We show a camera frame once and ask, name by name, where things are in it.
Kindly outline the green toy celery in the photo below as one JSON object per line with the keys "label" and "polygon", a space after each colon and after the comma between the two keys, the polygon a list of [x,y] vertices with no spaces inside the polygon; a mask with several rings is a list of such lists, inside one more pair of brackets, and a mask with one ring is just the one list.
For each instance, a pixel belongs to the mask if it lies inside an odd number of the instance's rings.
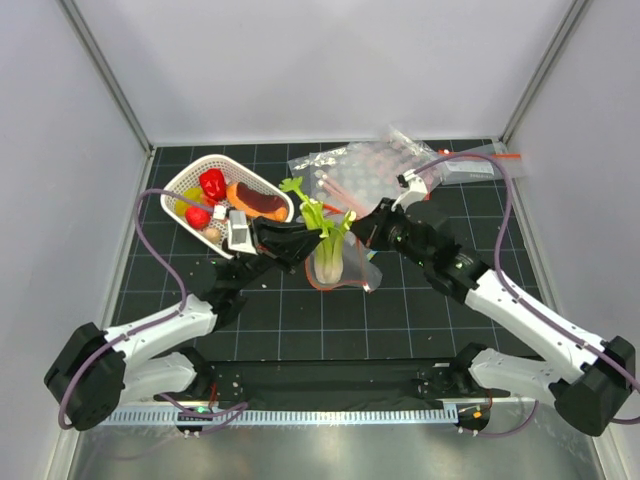
{"label": "green toy celery", "polygon": [[316,279],[324,285],[336,284],[342,276],[343,247],[346,233],[356,220],[356,213],[347,210],[339,224],[324,215],[325,204],[309,197],[301,190],[303,178],[285,178],[279,184],[283,192],[295,193],[300,204],[300,213],[308,230],[320,230],[320,243],[314,251]]}

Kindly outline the clear orange zip bag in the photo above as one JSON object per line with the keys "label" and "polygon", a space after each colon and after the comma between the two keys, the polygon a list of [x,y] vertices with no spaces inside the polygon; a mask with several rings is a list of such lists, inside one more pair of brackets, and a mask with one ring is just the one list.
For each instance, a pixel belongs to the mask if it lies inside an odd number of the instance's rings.
{"label": "clear orange zip bag", "polygon": [[319,251],[320,248],[317,248],[304,264],[306,278],[316,290],[330,291],[340,287],[354,287],[369,293],[380,286],[383,274],[371,262],[377,251],[366,248],[353,234],[348,233],[344,240],[341,269],[334,268],[329,276],[316,273],[315,257]]}

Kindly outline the red toy bell pepper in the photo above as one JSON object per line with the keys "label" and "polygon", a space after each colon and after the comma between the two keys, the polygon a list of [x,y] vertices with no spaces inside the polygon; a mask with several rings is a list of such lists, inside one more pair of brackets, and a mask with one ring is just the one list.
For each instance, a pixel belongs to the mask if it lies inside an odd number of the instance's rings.
{"label": "red toy bell pepper", "polygon": [[206,170],[199,176],[199,183],[207,199],[220,201],[226,198],[226,180],[220,169]]}

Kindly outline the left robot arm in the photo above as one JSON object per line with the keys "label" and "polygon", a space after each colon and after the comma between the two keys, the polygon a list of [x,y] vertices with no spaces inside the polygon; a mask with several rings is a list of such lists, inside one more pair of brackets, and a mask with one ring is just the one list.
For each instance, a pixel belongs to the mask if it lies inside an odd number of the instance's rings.
{"label": "left robot arm", "polygon": [[178,303],[128,324],[75,329],[44,376],[62,429],[92,429],[119,406],[147,397],[208,395],[213,374],[205,360],[175,346],[230,323],[246,302],[241,290],[271,269],[295,270],[321,241],[320,228],[264,217],[248,231],[253,252],[198,264],[194,285],[177,282]]}

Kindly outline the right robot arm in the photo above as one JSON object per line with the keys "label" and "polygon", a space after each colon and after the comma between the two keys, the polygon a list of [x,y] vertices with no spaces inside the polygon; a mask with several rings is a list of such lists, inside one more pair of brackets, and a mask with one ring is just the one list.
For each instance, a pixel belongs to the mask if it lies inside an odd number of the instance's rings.
{"label": "right robot arm", "polygon": [[458,243],[448,217],[429,202],[402,208],[385,198],[351,230],[374,250],[402,254],[434,290],[494,320],[541,357],[534,361],[469,345],[450,372],[457,393],[472,396],[485,388],[524,395],[552,406],[592,437],[613,423],[635,378],[636,351],[629,341],[605,340],[527,294]]}

